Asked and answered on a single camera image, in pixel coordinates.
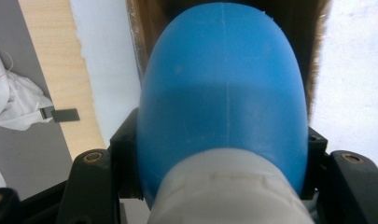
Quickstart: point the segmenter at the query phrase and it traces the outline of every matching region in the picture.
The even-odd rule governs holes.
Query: wooden surface
[[[19,2],[55,108],[77,108],[80,115],[80,121],[61,123],[72,159],[105,148],[69,0]]]

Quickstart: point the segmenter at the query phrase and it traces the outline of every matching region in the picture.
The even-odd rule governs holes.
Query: white plastic base
[[[256,154],[207,150],[163,179],[149,224],[313,223],[283,174]]]

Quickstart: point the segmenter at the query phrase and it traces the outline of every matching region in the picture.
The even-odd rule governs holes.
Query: black bracket
[[[54,122],[67,122],[67,121],[80,120],[80,116],[78,115],[77,109],[55,110],[54,106],[49,106],[49,107],[41,108],[40,113],[43,119],[53,118]]]

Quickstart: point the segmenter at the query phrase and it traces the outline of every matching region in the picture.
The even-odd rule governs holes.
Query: white wall
[[[311,126],[378,166],[378,0],[333,2],[319,69]]]

